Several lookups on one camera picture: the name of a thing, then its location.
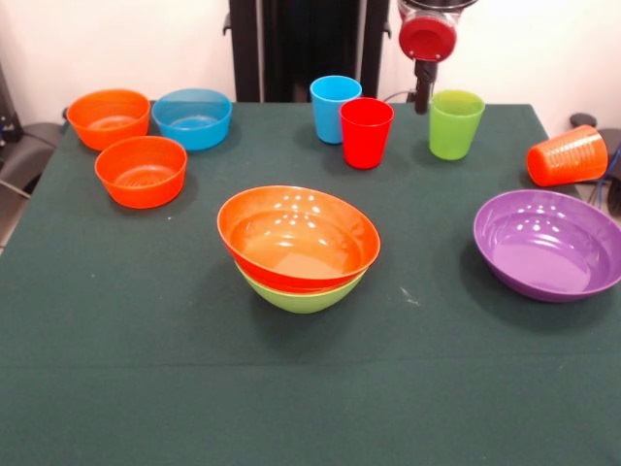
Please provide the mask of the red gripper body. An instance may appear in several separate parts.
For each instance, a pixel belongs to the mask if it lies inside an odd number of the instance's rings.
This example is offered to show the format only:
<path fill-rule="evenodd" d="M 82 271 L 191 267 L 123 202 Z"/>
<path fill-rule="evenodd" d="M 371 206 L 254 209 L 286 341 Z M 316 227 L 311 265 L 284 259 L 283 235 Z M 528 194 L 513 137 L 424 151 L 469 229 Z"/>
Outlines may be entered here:
<path fill-rule="evenodd" d="M 411 59 L 444 61 L 452 54 L 456 43 L 455 24 L 447 17 L 414 14 L 403 19 L 399 44 Z"/>

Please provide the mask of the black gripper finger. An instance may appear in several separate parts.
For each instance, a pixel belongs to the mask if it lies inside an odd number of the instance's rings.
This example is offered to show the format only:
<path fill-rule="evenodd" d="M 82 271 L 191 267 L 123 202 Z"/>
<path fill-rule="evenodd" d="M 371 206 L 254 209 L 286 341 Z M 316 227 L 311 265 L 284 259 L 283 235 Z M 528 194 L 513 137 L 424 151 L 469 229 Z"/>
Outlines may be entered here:
<path fill-rule="evenodd" d="M 414 109 L 418 115 L 425 115 L 428 111 L 437 74 L 437 62 L 422 59 L 417 59 L 414 62 L 414 75 L 416 77 Z"/>

